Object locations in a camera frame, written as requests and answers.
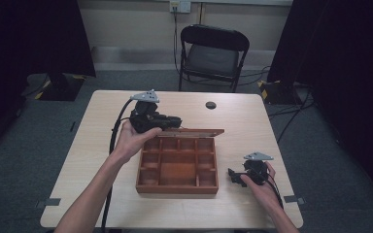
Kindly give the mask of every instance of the chair backrest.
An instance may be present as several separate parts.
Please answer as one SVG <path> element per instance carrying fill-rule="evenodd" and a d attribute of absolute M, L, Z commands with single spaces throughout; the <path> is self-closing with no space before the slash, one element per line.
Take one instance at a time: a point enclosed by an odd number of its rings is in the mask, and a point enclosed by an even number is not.
<path fill-rule="evenodd" d="M 202 24 L 185 27 L 181 32 L 181 42 L 183 45 L 187 42 L 198 46 L 243 52 L 250 47 L 250 41 L 241 32 Z"/>

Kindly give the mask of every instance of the chair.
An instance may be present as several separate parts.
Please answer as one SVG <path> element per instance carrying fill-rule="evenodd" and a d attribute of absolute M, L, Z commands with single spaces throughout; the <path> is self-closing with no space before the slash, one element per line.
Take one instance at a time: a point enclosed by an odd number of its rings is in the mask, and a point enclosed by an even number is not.
<path fill-rule="evenodd" d="M 195 76 L 229 82 L 235 92 L 250 47 L 245 35 L 235 30 L 193 24 L 182 30 L 181 44 L 179 91 L 186 74 L 189 81 L 189 76 Z"/>

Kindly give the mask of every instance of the person's right hand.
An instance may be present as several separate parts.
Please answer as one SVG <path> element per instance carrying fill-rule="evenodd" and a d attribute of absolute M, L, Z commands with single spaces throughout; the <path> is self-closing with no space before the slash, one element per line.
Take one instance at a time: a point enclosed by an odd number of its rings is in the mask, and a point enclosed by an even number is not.
<path fill-rule="evenodd" d="M 265 161 L 266 166 L 268 167 L 269 177 L 268 181 L 274 184 L 275 170 L 272 168 L 271 164 L 268 161 Z M 251 189 L 255 199 L 259 204 L 266 210 L 269 211 L 272 208 L 280 207 L 277 196 L 275 195 L 274 190 L 271 185 L 264 183 L 263 185 L 258 185 L 254 183 L 250 177 L 247 175 L 241 175 L 241 180 L 247 184 Z"/>

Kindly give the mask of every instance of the wall outlet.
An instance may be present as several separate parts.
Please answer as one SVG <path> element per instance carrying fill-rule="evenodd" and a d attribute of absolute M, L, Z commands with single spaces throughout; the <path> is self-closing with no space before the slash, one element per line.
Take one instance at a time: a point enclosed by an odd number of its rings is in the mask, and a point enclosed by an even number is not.
<path fill-rule="evenodd" d="M 176 9 L 177 13 L 190 13 L 190 2 L 189 1 L 170 1 L 169 12 L 173 13 Z"/>

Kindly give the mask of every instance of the person's left hand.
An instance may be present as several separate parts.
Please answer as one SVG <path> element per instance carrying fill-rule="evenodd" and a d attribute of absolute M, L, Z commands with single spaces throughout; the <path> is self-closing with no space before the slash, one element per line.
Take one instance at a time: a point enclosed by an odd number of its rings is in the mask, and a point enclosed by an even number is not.
<path fill-rule="evenodd" d="M 111 155 L 121 156 L 124 163 L 128 162 L 129 159 L 139 151 L 147 140 L 155 137 L 162 131 L 161 128 L 153 128 L 149 131 L 139 134 L 132 127 L 129 120 L 123 123 L 122 129 L 120 130 L 117 145 Z"/>

